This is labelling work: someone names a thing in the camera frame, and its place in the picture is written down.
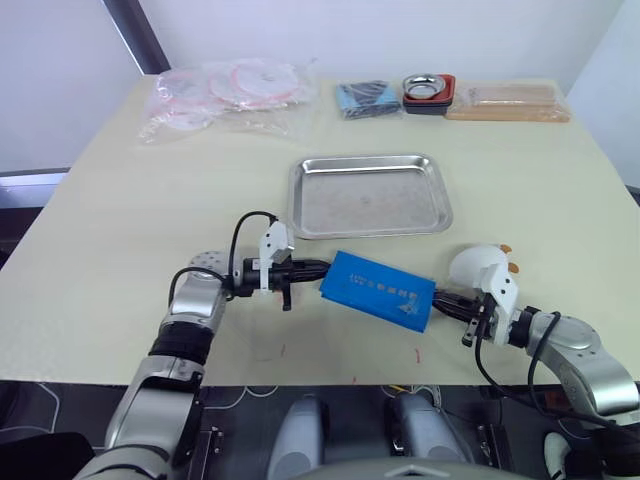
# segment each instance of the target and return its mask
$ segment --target black cable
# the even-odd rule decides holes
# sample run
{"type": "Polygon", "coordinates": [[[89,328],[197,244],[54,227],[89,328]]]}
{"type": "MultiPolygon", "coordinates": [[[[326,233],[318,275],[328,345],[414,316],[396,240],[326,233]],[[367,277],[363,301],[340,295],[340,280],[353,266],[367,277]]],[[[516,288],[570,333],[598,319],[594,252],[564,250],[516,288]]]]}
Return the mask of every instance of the black cable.
{"type": "Polygon", "coordinates": [[[535,387],[533,385],[533,376],[536,373],[536,366],[538,365],[538,360],[540,359],[540,355],[542,354],[542,350],[544,346],[547,344],[549,340],[549,336],[553,329],[556,328],[556,325],[560,321],[560,312],[553,312],[553,319],[549,326],[545,329],[542,334],[542,338],[538,341],[538,345],[536,346],[535,351],[533,352],[533,356],[531,357],[531,363],[529,364],[529,371],[527,372],[527,386],[529,387],[529,398],[531,399],[531,403],[536,407],[536,410],[540,412],[541,415],[548,416],[549,414],[542,409],[542,405],[538,402],[538,398],[536,397],[535,387]]]}
{"type": "MultiPolygon", "coordinates": [[[[476,338],[475,359],[476,359],[476,365],[478,366],[478,370],[480,370],[480,373],[487,380],[487,382],[489,382],[491,386],[493,386],[496,390],[498,390],[498,392],[500,392],[503,396],[508,397],[514,402],[517,402],[526,407],[536,409],[536,406],[533,403],[529,403],[519,398],[515,392],[511,392],[508,389],[504,388],[502,385],[498,384],[498,382],[496,382],[491,377],[491,375],[489,375],[489,372],[487,372],[487,370],[484,368],[484,365],[482,365],[480,350],[482,346],[482,339],[487,329],[487,322],[488,322],[487,318],[480,319],[480,325],[479,325],[480,332],[478,334],[478,337],[476,338]]],[[[626,430],[624,427],[617,425],[615,422],[605,420],[604,418],[599,418],[593,415],[586,415],[578,412],[570,412],[567,410],[558,410],[556,408],[547,408],[546,410],[543,409],[543,412],[545,416],[549,416],[549,414],[554,414],[554,415],[557,415],[558,418],[573,418],[575,420],[582,420],[584,422],[588,422],[593,425],[599,425],[601,427],[608,428],[610,430],[615,430],[616,432],[622,435],[631,437],[636,441],[640,441],[640,437],[638,437],[637,435],[626,430]]]]}
{"type": "Polygon", "coordinates": [[[216,277],[218,280],[220,280],[222,282],[223,286],[227,283],[227,279],[225,277],[220,275],[218,272],[214,272],[213,270],[210,270],[208,268],[204,268],[204,267],[185,267],[185,268],[182,268],[182,269],[178,270],[176,272],[176,274],[173,276],[173,279],[171,279],[171,285],[169,286],[169,307],[171,307],[171,302],[173,302],[173,297],[176,294],[176,284],[178,283],[178,280],[180,279],[180,277],[182,275],[184,275],[185,273],[188,273],[188,272],[207,273],[209,275],[212,275],[212,276],[216,277]]]}
{"type": "Polygon", "coordinates": [[[227,274],[228,274],[227,279],[228,279],[228,282],[230,283],[229,285],[227,285],[227,288],[231,292],[231,298],[233,298],[233,289],[235,285],[234,279],[233,279],[233,263],[234,263],[233,261],[234,261],[234,256],[236,254],[236,243],[238,242],[238,233],[240,232],[240,227],[242,226],[244,221],[247,218],[254,217],[254,216],[267,217],[269,219],[269,225],[273,225],[273,223],[278,220],[278,217],[276,217],[273,213],[265,212],[262,210],[254,210],[252,212],[245,213],[242,217],[240,217],[240,220],[238,220],[238,223],[236,223],[236,228],[233,231],[233,237],[231,238],[231,248],[229,250],[229,268],[227,271],[227,274]]]}

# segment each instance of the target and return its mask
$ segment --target table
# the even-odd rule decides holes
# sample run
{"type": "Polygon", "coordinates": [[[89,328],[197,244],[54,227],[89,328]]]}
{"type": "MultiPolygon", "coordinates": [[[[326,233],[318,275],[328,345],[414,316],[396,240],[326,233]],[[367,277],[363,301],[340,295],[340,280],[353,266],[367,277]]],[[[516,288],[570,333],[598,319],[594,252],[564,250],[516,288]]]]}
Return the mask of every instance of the table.
{"type": "MultiPolygon", "coordinates": [[[[448,230],[298,240],[295,256],[331,259],[343,249],[446,285],[464,247],[509,244],[521,268],[520,305],[589,322],[640,379],[640,210],[578,121],[347,122],[324,82],[305,145],[210,128],[143,146],[136,132],[152,82],[143,78],[91,142],[0,272],[0,378],[129,383],[165,314],[172,274],[197,253],[228,248],[244,212],[283,215],[295,162],[419,152],[444,178],[454,212],[448,230]]],[[[264,228],[261,219],[243,228],[245,255],[257,253],[264,228]]],[[[281,311],[278,294],[229,303],[204,383],[485,383],[460,343],[462,323],[434,312],[421,335],[322,300],[317,289],[295,285],[291,312],[281,311]]],[[[524,352],[491,344],[483,352],[499,381],[525,383],[524,352]]],[[[557,382],[543,367],[536,380],[557,382]]]]}

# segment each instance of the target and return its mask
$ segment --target small metal bowl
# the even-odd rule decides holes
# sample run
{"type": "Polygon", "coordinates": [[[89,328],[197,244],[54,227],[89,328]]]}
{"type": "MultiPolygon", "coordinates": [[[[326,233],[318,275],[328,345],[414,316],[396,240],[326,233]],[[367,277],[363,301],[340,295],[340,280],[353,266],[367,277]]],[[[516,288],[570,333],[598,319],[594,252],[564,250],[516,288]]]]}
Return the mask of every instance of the small metal bowl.
{"type": "Polygon", "coordinates": [[[439,94],[446,86],[440,75],[420,73],[411,75],[402,81],[404,93],[416,100],[428,100],[439,94]]]}

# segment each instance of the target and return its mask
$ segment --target blue pouch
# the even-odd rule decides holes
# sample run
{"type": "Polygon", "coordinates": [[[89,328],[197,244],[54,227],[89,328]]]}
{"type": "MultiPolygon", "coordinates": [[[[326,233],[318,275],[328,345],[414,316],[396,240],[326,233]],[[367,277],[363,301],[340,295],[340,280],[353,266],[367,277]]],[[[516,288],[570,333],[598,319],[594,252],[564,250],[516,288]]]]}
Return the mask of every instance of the blue pouch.
{"type": "Polygon", "coordinates": [[[323,298],[424,332],[436,284],[339,251],[320,286],[323,298]]]}

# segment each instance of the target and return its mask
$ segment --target floor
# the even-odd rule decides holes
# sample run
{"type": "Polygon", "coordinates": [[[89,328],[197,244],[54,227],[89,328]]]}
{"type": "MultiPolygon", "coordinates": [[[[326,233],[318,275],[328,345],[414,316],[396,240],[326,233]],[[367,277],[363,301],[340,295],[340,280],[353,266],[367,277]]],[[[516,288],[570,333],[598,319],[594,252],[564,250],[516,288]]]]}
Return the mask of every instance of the floor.
{"type": "MultiPolygon", "coordinates": [[[[100,453],[109,419],[124,387],[48,384],[60,399],[56,432],[79,432],[100,453]]],[[[271,389],[255,387],[255,393],[271,389]]],[[[243,388],[205,388],[201,399],[208,407],[232,405],[243,388]]],[[[442,387],[442,405],[459,434],[469,444],[476,463],[487,464],[480,448],[478,427],[500,431],[504,427],[507,446],[500,447],[505,469],[530,478],[546,479],[542,445],[549,431],[561,432],[557,423],[509,399],[492,397],[488,387],[442,387]]],[[[233,408],[206,410],[200,445],[189,480],[264,478],[271,447],[291,404],[313,394],[329,410],[330,427],[325,442],[325,463],[390,455],[385,435],[384,405],[388,400],[379,386],[282,387],[265,398],[244,395],[233,408]],[[216,437],[216,431],[224,436],[216,437]]],[[[49,429],[56,402],[33,383],[0,382],[0,427],[35,426],[49,429]]],[[[37,430],[1,431],[0,444],[32,435],[37,430]]],[[[567,424],[577,436],[586,435],[580,426],[567,424]]],[[[575,448],[591,449],[590,441],[568,437],[575,448]]]]}

